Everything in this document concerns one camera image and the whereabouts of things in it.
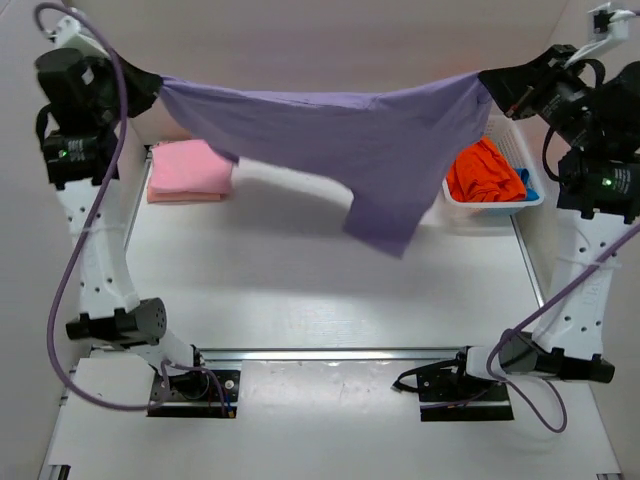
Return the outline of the purple t shirt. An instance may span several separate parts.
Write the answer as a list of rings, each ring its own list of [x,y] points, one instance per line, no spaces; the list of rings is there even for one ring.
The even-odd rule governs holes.
[[[348,188],[344,231],[397,258],[492,107],[475,73],[383,93],[242,91],[166,76],[159,97],[179,126],[228,160]]]

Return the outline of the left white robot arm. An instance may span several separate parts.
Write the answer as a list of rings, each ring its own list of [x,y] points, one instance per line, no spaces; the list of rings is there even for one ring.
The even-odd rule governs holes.
[[[208,382],[195,346],[167,327],[158,298],[141,299],[128,271],[120,212],[117,159],[130,117],[148,110],[162,81],[126,61],[119,92],[111,62],[73,48],[35,61],[37,80],[49,100],[36,120],[36,135],[50,184],[65,209],[79,253],[79,315],[66,325],[71,340],[103,341],[145,359],[167,386],[193,397]]]

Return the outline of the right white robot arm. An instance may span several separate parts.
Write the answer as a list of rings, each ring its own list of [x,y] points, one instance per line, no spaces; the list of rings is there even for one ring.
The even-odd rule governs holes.
[[[639,231],[639,65],[611,80],[571,45],[553,45],[480,81],[506,117],[540,117],[569,149],[547,176],[559,186],[553,297],[495,347],[460,353],[467,376],[503,381],[537,374],[608,383],[602,330],[620,247]]]

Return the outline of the white plastic basket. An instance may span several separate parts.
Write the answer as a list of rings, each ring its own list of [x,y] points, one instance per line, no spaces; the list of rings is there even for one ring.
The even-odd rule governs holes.
[[[489,117],[481,140],[458,155],[442,190],[457,216],[510,216],[545,197],[519,128],[498,115]]]

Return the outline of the folded pink t shirt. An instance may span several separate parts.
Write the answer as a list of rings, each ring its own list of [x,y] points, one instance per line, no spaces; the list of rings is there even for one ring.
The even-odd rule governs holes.
[[[233,164],[203,140],[151,147],[148,203],[215,202],[232,192]]]

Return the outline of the orange t shirt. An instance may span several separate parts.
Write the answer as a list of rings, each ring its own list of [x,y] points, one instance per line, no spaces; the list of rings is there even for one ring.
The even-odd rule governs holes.
[[[525,187],[519,176],[486,136],[457,156],[446,181],[451,197],[461,203],[525,200]]]

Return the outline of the blue t shirt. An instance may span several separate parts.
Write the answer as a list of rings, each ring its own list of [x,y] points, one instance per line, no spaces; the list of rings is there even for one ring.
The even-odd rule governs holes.
[[[515,172],[525,187],[525,201],[534,202],[539,200],[540,196],[538,192],[532,187],[529,170],[527,168],[516,168]]]

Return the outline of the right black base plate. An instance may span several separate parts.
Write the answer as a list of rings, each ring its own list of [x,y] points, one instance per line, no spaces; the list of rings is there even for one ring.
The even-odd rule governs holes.
[[[457,360],[444,360],[401,373],[397,392],[417,394],[422,422],[503,422],[514,413],[507,388],[468,376]]]

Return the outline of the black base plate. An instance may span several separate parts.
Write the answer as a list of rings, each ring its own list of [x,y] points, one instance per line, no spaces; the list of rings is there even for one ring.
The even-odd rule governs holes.
[[[166,383],[156,374],[150,389],[151,403],[165,401],[147,410],[156,418],[235,419],[238,410],[241,371],[214,370],[222,394],[212,378],[205,373],[190,372],[169,378]]]
[[[468,376],[457,360],[444,360],[401,373],[397,392],[417,394],[422,422],[503,422],[514,413],[507,388]]]

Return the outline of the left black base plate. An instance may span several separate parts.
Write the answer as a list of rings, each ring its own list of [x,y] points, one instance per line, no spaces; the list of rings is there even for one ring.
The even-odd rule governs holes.
[[[169,378],[166,383],[156,374],[150,389],[151,403],[165,401],[147,410],[156,418],[235,419],[238,410],[241,371],[214,370],[222,394],[212,378],[205,373],[190,372]]]

